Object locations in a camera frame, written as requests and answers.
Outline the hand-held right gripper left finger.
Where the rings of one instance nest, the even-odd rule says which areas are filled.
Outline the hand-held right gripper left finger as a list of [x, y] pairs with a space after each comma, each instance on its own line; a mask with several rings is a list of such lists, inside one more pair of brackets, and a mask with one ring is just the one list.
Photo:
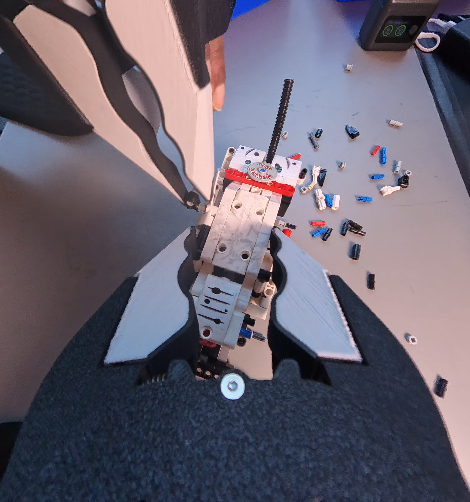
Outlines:
[[148, 360], [151, 367], [168, 367], [172, 360], [197, 354], [199, 324], [189, 292], [196, 252], [196, 232], [185, 231], [138, 272], [106, 366]]

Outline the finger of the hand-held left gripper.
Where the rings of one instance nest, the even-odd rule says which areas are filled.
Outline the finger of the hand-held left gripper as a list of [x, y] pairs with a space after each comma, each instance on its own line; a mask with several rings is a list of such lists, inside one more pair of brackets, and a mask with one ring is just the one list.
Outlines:
[[122, 76], [123, 111], [104, 112], [100, 137], [183, 199], [209, 199], [214, 176], [212, 92], [193, 77], [171, 1], [103, 1], [111, 41], [139, 72]]
[[128, 101], [123, 100], [122, 76], [132, 66], [111, 41], [101, 7], [89, 1], [27, 1], [13, 25], [39, 56], [62, 89], [72, 98], [100, 136], [103, 113], [123, 111], [123, 122], [135, 132]]

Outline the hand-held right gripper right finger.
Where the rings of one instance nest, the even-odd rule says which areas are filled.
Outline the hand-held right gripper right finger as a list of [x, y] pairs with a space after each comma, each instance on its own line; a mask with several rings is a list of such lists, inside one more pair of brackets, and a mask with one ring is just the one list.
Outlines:
[[273, 231], [270, 242], [276, 329], [312, 357], [361, 363], [327, 270], [282, 231]]

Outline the white toy truck chassis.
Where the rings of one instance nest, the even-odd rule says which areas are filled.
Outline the white toy truck chassis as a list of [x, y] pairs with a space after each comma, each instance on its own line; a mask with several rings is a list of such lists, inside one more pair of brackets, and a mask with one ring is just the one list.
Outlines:
[[195, 374], [212, 380], [231, 370], [229, 355], [265, 320], [276, 287], [270, 236], [296, 227], [283, 216], [306, 177], [301, 155], [276, 156], [247, 146], [230, 147], [215, 175], [211, 200], [197, 224], [198, 275], [190, 289], [200, 328]]

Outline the black ribbed flexible rod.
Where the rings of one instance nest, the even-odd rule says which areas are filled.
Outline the black ribbed flexible rod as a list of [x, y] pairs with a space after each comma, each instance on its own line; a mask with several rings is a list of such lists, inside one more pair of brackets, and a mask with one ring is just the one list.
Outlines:
[[285, 79], [284, 80], [281, 99], [280, 99], [279, 108], [278, 108], [277, 117], [276, 117], [276, 122], [275, 122], [275, 126], [273, 129], [270, 145], [269, 145], [268, 151], [266, 153], [266, 157], [265, 157], [265, 162], [268, 164], [272, 164], [272, 162], [275, 158], [275, 155], [276, 155], [278, 143], [280, 141], [281, 134], [283, 131], [283, 126], [284, 126], [285, 117], [286, 117], [287, 110], [288, 110], [288, 105], [289, 105], [289, 101], [290, 101], [290, 95], [292, 92], [293, 84], [294, 84], [293, 79]]

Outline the grey desk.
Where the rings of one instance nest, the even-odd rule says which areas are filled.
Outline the grey desk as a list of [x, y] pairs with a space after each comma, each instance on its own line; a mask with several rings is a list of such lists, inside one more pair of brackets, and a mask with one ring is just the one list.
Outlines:
[[[293, 240], [341, 278], [406, 348], [436, 398], [470, 487], [470, 197], [417, 53], [365, 52], [367, 2], [272, 1], [225, 35], [229, 146], [268, 147], [285, 78], [295, 80], [279, 153], [327, 169], [341, 196], [310, 238], [314, 201], [288, 210]], [[196, 221], [96, 135], [9, 123], [0, 138], [0, 422], [22, 419], [61, 350], [107, 297]]]

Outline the person's left hand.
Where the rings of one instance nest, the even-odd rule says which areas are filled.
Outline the person's left hand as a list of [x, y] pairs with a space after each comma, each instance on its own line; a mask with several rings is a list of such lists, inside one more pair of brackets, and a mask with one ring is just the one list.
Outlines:
[[220, 111], [225, 102], [226, 64], [224, 36], [213, 39], [205, 45], [205, 60], [212, 87], [212, 109]]

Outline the scattered small building pieces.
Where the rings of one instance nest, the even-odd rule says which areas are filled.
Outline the scattered small building pieces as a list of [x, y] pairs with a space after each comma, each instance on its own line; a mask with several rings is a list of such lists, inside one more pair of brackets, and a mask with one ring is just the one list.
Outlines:
[[410, 346], [438, 398], [446, 396], [452, 334], [449, 313], [456, 273], [443, 235], [445, 185], [427, 147], [444, 138], [414, 53], [369, 59], [350, 74], [314, 84], [314, 111], [326, 127], [317, 182], [298, 187], [289, 219], [297, 245], [330, 275], [351, 281], [382, 321]]

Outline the black box device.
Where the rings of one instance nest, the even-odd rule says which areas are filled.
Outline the black box device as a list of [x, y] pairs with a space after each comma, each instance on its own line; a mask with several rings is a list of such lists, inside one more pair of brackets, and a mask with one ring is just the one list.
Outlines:
[[372, 1], [360, 29], [365, 51], [406, 51], [415, 42], [439, 1]]

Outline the black power adapter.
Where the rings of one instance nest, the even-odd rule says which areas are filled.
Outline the black power adapter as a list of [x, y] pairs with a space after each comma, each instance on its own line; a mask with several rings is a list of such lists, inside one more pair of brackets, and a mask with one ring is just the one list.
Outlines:
[[443, 25], [437, 53], [446, 64], [470, 76], [470, 17]]

